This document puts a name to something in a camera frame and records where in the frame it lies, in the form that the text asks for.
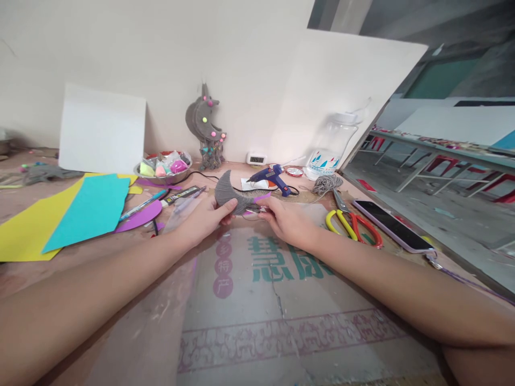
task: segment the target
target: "smartphone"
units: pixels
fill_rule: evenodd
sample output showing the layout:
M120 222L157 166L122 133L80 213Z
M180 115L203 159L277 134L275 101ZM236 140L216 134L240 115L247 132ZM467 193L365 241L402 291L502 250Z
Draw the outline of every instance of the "smartphone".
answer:
M424 253L434 247L372 201L355 200L354 206L391 238L411 253Z

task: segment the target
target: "power cord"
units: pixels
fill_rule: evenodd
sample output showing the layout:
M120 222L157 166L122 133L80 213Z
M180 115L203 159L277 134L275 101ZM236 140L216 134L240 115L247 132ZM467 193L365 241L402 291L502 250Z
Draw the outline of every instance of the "power cord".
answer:
M216 176L207 176L204 173L198 172L198 171L195 170L195 171L191 172L187 177L184 177L182 180L174 182L174 184L180 184L181 182L184 182L185 180L190 178L190 176L192 174L195 174L195 173L199 173L200 175L202 175L202 176L204 176L206 178L214 178L217 181L219 180L219 178L216 177ZM300 192L299 192L299 190L297 188L289 186L289 185L287 185L287 186L288 186L288 188L292 189L292 192L291 192L292 196L298 196L299 195ZM237 188L233 188L233 189L238 191L238 192L240 192L240 193L248 193L248 192L253 192L253 191L269 191L269 192L273 192L273 191L276 191L277 189L279 189L279 187L277 187L275 189L251 189L251 190L240 190L240 189L237 189Z

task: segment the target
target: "hot glue gun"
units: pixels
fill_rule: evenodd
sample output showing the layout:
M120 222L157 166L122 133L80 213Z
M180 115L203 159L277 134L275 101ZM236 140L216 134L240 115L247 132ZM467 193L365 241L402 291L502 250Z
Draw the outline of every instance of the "hot glue gun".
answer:
M290 188L288 188L288 185L284 183L283 180L281 180L281 177L279 175L284 172L284 167L281 165L275 164L272 167L266 168L261 170L260 172L257 172L252 177L250 177L247 182L257 182L262 180L267 180L268 185L270 187L273 187L277 185L279 189L281 190L281 193L283 194L283 197L288 197L291 194Z

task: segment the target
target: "crescent moon decoration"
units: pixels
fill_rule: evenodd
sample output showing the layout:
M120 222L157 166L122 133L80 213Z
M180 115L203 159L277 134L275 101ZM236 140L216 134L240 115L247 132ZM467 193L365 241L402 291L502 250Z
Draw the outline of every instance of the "crescent moon decoration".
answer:
M200 154L202 163L200 170L218 169L225 161L223 143L227 140L227 133L212 123L212 110L220 102L209 95L208 86L202 84L202 95L186 110L186 125L189 131L200 141Z
M232 214L241 216L247 211L247 209L251 209L254 212L259 211L259 205L254 204L253 197L242 196L234 190L231 185L231 171L228 170L222 177L220 177L220 180L216 184L215 199L218 205L222 206L232 198L238 200L238 205Z

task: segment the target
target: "phone lanyard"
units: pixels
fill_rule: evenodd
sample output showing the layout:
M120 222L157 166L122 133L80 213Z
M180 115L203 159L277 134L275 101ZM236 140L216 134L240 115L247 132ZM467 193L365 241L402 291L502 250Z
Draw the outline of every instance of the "phone lanyard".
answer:
M450 270L448 270L447 268L444 268L442 267L437 261L437 257L438 257L438 253L436 252L436 250L434 251L435 252L435 255L434 256L431 256L430 254L425 254L425 258L429 261L429 263L434 267L436 268L438 271L441 271L441 272L444 272L444 273L447 273L447 275L449 275L450 277L452 277L454 280L456 281L459 281L460 283L463 283L463 284L470 284L476 288L479 288L480 290L483 290L485 292L488 292L489 294L493 295L493 296L496 296L498 297L499 299L502 299L506 302L508 302L509 304L511 304L512 306L515 307L515 302L512 302L510 299L507 299L505 298L504 296L502 295L499 295L497 292L495 291L492 291L491 289L489 288L486 288L486 287L483 287L482 285L479 285L477 283L474 283L473 281L471 280L468 280L460 275L458 275L457 273L454 273Z

